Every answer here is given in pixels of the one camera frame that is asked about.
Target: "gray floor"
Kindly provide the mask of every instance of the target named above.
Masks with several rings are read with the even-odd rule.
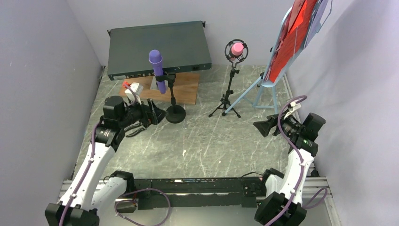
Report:
[[[234,94],[231,102],[255,81],[264,66],[239,66],[232,83]],[[213,65],[211,70],[201,71],[197,104],[184,105],[187,116],[183,123],[171,124],[163,120],[158,126],[151,125],[136,137],[125,138],[109,162],[103,177],[115,170],[132,172],[136,178],[188,178],[188,177],[237,177],[250,171],[263,173],[270,167],[285,171],[288,144],[281,136],[263,138],[252,125],[274,114],[272,109],[254,109],[241,100],[234,112],[222,117],[219,110],[211,118],[208,114],[219,105],[229,81],[230,67]],[[87,152],[90,132],[103,114],[102,106],[108,96],[117,95],[122,80],[110,81],[103,76],[93,104],[76,170]],[[277,86],[279,105],[288,100],[283,80]],[[254,99],[257,89],[247,97]],[[261,104],[272,104],[271,89],[265,89]],[[167,102],[156,102],[166,109]]]

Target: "tripod stand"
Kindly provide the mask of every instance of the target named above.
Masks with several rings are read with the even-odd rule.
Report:
[[[223,94],[222,98],[220,99],[220,101],[221,101],[222,103],[221,103],[211,114],[209,114],[208,117],[212,117],[213,113],[215,113],[215,112],[216,112],[217,110],[219,110],[219,109],[220,109],[220,110],[223,110],[222,116],[225,116],[225,115],[226,115],[226,113],[224,113],[224,111],[227,109],[227,106],[230,106],[230,105],[231,105],[230,100],[229,100],[229,96],[230,96],[230,94],[233,94],[234,91],[233,91],[233,90],[230,90],[230,86],[231,86],[231,82],[233,81],[234,75],[235,75],[236,73],[238,74],[238,73],[239,73],[239,70],[236,70],[235,67],[232,67],[232,68],[231,68],[231,71],[230,71],[229,86],[228,86],[228,88],[227,88],[226,93]],[[237,117],[241,118],[241,115],[239,115],[239,114],[237,113],[237,111],[236,111],[234,108],[232,108],[232,110],[236,113]]]

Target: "red clip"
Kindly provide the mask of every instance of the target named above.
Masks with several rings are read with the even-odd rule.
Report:
[[[130,84],[129,84],[127,81],[124,81],[124,82],[122,83],[122,87],[123,87],[123,88],[125,88],[125,89],[126,89],[126,86],[125,86],[125,84],[126,84],[127,86],[129,86],[129,87],[130,87]]]

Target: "wooden board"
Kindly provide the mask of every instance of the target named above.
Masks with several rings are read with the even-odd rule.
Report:
[[[170,90],[165,94],[161,94],[159,90],[150,89],[153,76],[125,79],[128,83],[138,82],[143,86],[143,91],[140,94],[141,100],[151,98],[153,100],[170,102]],[[195,105],[197,100],[198,83],[200,81],[200,74],[197,73],[178,73],[173,86],[173,93],[178,104]],[[121,87],[119,95],[126,97],[126,88]]]

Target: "light blue easel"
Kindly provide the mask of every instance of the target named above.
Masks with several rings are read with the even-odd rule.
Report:
[[[324,25],[324,23],[326,22],[327,18],[330,16],[331,11],[332,11],[332,4],[333,4],[333,0],[331,0],[330,12],[329,12],[329,14],[327,15],[326,19],[324,20],[323,24],[320,24],[320,23],[318,24],[317,32],[319,32],[319,30],[321,29],[321,27],[322,27],[322,26]],[[274,44],[274,46],[273,46],[273,48],[272,48],[272,50],[271,50],[272,56],[270,57],[270,61],[269,61],[268,65],[267,65],[267,67],[266,67],[265,72],[263,73],[263,75],[259,76],[259,78],[258,78],[247,90],[245,90],[245,92],[244,92],[243,94],[241,94],[241,96],[240,96],[236,101],[234,101],[234,103],[233,103],[229,108],[227,108],[227,109],[224,111],[224,113],[228,113],[241,99],[244,99],[244,100],[247,100],[248,102],[250,102],[250,103],[252,104],[252,107],[254,107],[254,108],[274,108],[274,112],[275,112],[275,114],[277,114],[278,111],[277,111],[276,84],[277,84],[277,82],[279,82],[280,79],[285,75],[285,73],[287,72],[288,68],[291,66],[291,64],[295,61],[295,59],[296,59],[296,58],[299,56],[299,54],[302,52],[303,46],[304,46],[304,44],[305,44],[305,42],[306,42],[306,40],[304,40],[304,42],[303,42],[301,48],[300,48],[295,54],[292,55],[292,57],[291,57],[290,60],[287,62],[287,64],[285,65],[285,67],[280,71],[278,77],[276,78],[276,80],[275,80],[274,82],[272,82],[272,81],[270,81],[270,80],[263,81],[264,76],[265,76],[265,73],[267,73],[267,71],[269,70],[269,67],[271,66],[271,61],[272,61],[274,55],[276,54],[275,49],[276,49],[276,48],[278,47],[278,45],[279,45],[279,37],[280,37],[280,34],[282,33],[282,31],[283,31],[283,29],[284,29],[284,24],[285,24],[286,20],[288,19],[288,15],[291,13],[291,9],[292,9],[292,7],[289,8],[289,10],[288,10],[287,13],[285,14],[283,20],[281,21],[280,32],[279,32],[279,34],[278,34],[278,36],[277,36],[276,43]],[[247,98],[245,98],[245,95],[246,95],[250,90],[252,90],[256,85],[257,85],[258,87],[260,87],[260,88],[259,88],[258,93],[257,93],[257,95],[256,95],[255,101],[252,102],[252,101],[248,100]],[[260,99],[261,94],[263,93],[263,89],[264,89],[265,87],[266,87],[266,88],[271,88],[271,93],[272,93],[272,97],[273,97],[273,105],[266,105],[266,106],[258,105],[259,99]]]

